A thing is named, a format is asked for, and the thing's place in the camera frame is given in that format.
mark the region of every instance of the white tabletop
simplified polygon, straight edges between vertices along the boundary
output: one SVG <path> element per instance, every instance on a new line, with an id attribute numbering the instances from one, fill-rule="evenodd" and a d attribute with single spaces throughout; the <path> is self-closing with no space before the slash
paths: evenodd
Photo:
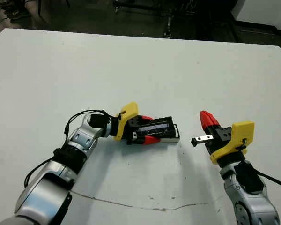
<path id="1" fill-rule="evenodd" d="M 236 224 L 219 166 L 204 145 L 190 144 L 204 134 L 201 110 L 223 127 L 254 121 L 247 159 L 281 180 L 281 48 L 5 29 L 0 221 L 13 214 L 26 173 L 61 146 L 70 116 L 88 108 L 115 114 L 131 101 L 140 114 L 172 116 L 180 142 L 99 140 L 73 190 L 103 201 L 73 194 L 63 225 Z M 265 182 L 281 219 L 281 187 Z"/>

